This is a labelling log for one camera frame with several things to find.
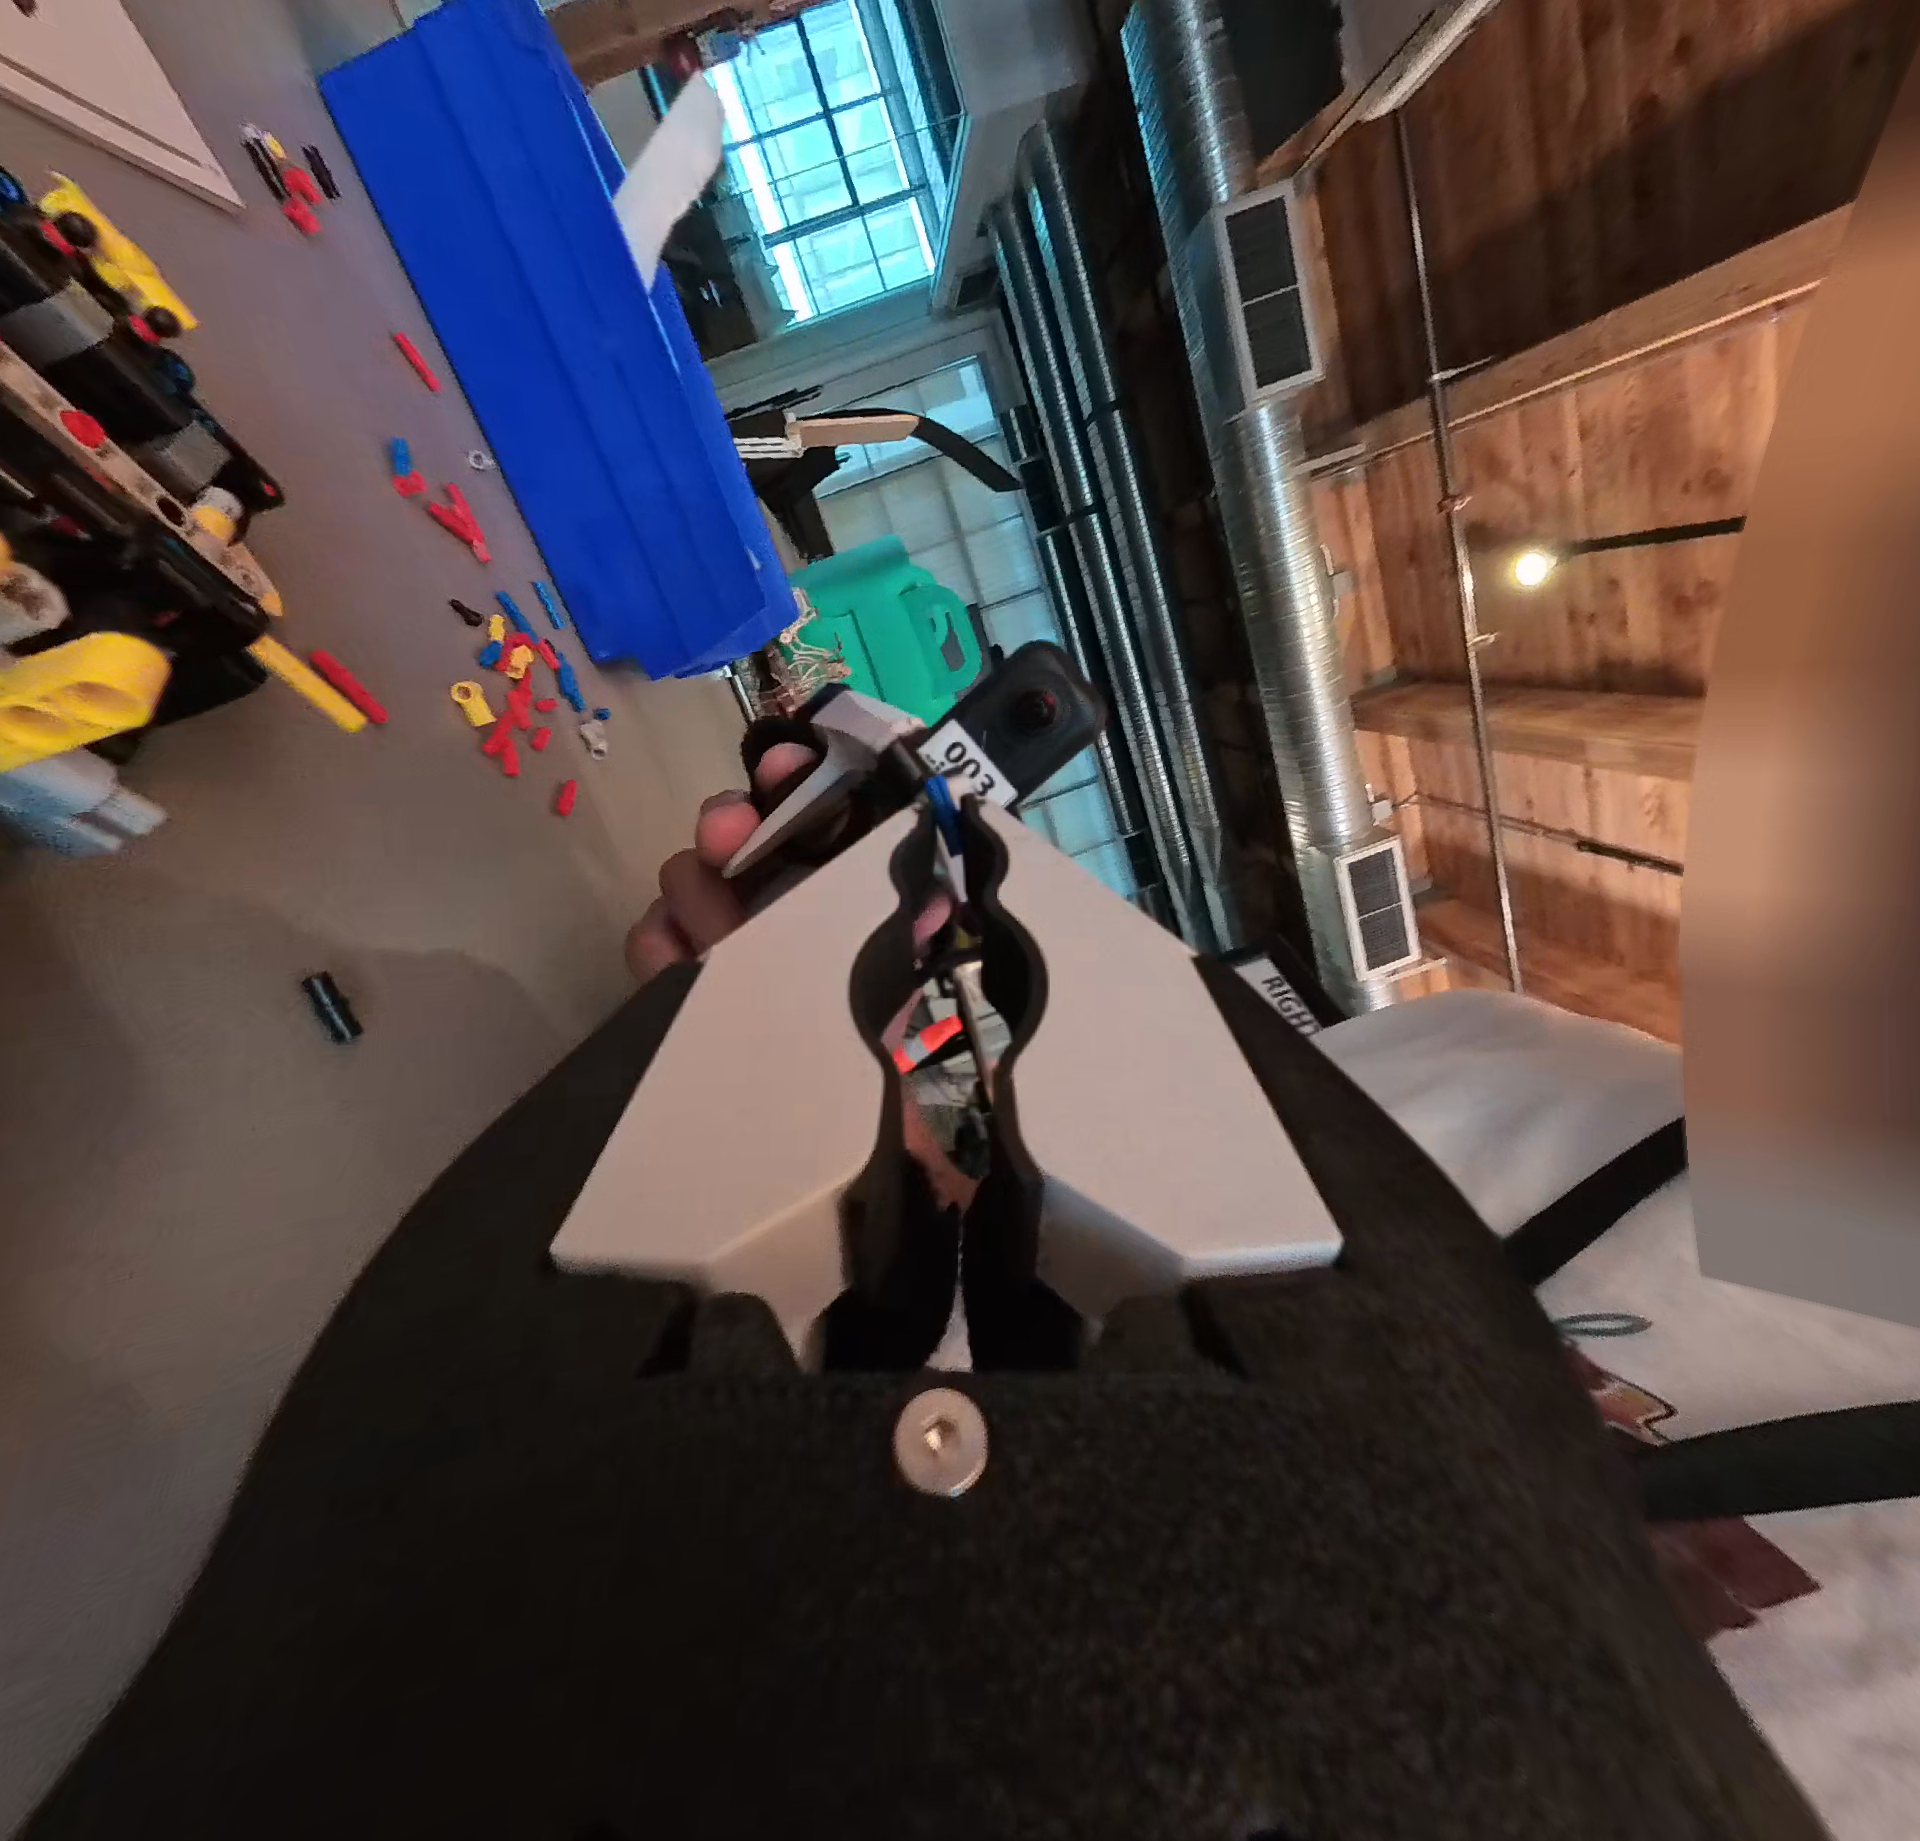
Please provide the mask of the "white and tan desk lamp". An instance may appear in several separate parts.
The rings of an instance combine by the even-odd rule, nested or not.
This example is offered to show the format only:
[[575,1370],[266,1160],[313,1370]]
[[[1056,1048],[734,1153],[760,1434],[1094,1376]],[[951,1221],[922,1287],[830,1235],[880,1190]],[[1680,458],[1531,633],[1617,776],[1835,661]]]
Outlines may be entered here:
[[847,447],[891,447],[915,443],[960,464],[967,477],[994,492],[1023,492],[1020,474],[1009,471],[985,453],[971,437],[951,432],[944,423],[916,412],[854,409],[840,413],[795,413],[782,412],[779,427],[771,433],[750,433],[734,427],[734,444],[743,463],[801,463],[815,453],[840,457]]

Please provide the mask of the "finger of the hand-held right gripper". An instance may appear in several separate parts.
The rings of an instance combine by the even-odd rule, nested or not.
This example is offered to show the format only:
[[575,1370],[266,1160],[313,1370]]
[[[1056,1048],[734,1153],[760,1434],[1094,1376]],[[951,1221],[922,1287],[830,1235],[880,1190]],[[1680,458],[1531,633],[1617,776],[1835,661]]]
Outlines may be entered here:
[[926,735],[926,722],[878,697],[854,688],[836,688],[819,705],[819,735],[825,743],[825,767],[872,770],[882,763],[896,743],[915,743]]

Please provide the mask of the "white air vent grille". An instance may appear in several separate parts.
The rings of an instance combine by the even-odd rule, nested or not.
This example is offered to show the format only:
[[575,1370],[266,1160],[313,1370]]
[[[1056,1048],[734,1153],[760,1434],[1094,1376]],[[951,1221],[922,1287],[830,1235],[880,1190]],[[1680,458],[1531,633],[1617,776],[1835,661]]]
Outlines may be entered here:
[[1381,835],[1332,856],[1332,884],[1360,983],[1384,983],[1424,962],[1404,845]]
[[1188,255],[1225,413],[1297,398],[1329,372],[1291,182],[1218,202]]

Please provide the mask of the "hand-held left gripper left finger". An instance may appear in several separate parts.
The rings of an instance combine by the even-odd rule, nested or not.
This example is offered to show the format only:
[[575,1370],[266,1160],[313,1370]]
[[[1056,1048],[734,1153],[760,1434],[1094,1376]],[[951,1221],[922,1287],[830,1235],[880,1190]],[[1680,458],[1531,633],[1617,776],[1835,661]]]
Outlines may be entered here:
[[808,1344],[839,1300],[932,1335],[932,1190],[889,1033],[919,969],[932,819],[906,809],[686,974],[550,1258],[762,1300]]

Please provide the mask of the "toy brick car chassis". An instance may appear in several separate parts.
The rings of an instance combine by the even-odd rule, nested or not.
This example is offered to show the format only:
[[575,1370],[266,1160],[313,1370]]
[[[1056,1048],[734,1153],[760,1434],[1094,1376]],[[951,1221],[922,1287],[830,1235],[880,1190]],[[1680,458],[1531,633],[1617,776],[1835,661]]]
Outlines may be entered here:
[[199,327],[68,174],[3,174],[3,829],[113,854],[163,822],[120,767],[156,728],[292,688],[359,733],[388,708],[279,637],[248,534],[276,477],[204,406]]

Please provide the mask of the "white paper sheet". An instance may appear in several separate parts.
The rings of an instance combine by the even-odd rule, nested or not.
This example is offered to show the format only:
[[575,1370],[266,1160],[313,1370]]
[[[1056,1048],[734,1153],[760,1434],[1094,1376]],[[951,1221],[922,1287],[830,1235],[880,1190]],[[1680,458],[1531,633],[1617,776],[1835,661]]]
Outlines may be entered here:
[[612,195],[612,217],[645,289],[667,241],[723,169],[729,114],[709,74],[695,74]]

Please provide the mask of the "person's right hand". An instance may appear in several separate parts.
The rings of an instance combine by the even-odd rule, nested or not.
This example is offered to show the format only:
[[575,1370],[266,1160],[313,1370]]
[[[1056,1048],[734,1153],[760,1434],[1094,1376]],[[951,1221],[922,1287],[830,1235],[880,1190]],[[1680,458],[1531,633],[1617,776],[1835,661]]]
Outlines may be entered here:
[[626,967],[637,986],[674,963],[699,962],[747,918],[726,869],[754,836],[762,815],[747,790],[702,804],[691,845],[661,864],[658,898],[626,936]]

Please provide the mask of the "white printed t-shirt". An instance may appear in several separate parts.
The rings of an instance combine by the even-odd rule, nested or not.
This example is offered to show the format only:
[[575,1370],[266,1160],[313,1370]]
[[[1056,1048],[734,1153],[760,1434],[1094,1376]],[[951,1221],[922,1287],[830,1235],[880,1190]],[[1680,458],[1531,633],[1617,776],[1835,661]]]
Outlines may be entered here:
[[[1450,990],[1321,1033],[1510,1235],[1683,1110],[1679,1048]],[[1706,1276],[1690,1179],[1656,1187],[1541,1303],[1628,1449],[1917,1396],[1917,1327]],[[1680,1619],[1835,1837],[1917,1834],[1917,1502],[1652,1531]]]

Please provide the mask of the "pile of red blue pins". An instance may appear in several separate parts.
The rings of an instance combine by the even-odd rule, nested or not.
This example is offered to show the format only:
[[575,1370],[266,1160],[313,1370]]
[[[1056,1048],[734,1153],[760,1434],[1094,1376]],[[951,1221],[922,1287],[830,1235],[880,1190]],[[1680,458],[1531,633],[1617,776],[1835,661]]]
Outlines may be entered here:
[[[544,811],[562,822],[589,816],[592,760],[579,723],[612,708],[589,690],[585,637],[560,580],[530,584],[496,567],[496,547],[474,484],[493,468],[485,447],[454,464],[434,464],[413,432],[388,440],[390,487],[414,532],[428,532],[426,642],[400,642],[388,702],[376,718],[426,718],[500,784],[544,785]],[[450,698],[454,681],[479,681],[503,723],[474,729]]]

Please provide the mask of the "red and black toy pieces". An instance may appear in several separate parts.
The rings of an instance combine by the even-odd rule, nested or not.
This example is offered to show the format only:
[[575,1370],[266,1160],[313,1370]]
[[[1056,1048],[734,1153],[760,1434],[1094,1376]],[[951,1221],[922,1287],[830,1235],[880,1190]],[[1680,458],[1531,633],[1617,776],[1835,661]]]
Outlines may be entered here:
[[324,234],[324,209],[342,198],[316,145],[289,148],[259,123],[241,123],[237,138],[286,220],[304,237]]

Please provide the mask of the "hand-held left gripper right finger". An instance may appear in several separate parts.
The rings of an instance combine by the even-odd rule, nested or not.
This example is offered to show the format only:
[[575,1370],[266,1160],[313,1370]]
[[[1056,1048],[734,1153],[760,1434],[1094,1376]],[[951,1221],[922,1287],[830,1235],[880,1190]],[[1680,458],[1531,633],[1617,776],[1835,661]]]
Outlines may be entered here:
[[965,809],[981,986],[1008,1026],[980,1282],[1088,1322],[1188,1282],[1326,1267],[1343,1232],[1202,956],[1008,809]]

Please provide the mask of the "blue plastic bin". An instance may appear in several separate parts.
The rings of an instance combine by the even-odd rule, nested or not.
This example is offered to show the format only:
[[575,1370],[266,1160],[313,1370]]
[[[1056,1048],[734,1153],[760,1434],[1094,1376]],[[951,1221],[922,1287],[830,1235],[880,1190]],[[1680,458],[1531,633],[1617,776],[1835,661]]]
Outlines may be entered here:
[[798,620],[671,274],[540,0],[447,0],[323,96],[596,661],[702,677]]

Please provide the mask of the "building instruction book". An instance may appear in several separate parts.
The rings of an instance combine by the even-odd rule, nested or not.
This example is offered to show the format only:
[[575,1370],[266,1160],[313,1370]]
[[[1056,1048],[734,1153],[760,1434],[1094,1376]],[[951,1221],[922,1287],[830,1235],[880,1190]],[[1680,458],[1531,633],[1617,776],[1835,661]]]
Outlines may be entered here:
[[247,205],[125,0],[3,0],[3,96],[213,205]]

